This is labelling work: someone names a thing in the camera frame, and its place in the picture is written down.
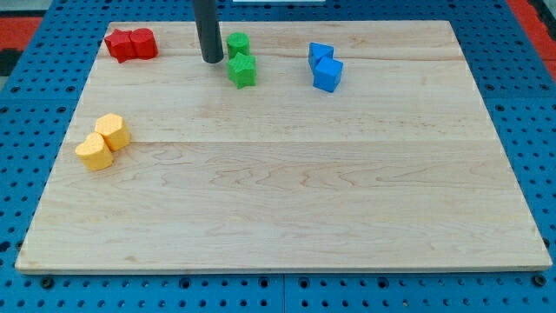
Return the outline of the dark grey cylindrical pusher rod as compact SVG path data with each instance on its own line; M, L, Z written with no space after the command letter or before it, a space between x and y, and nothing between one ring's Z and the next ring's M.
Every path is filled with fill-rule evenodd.
M206 63L219 63L223 59L223 47L216 2L193 0L192 6L202 59Z

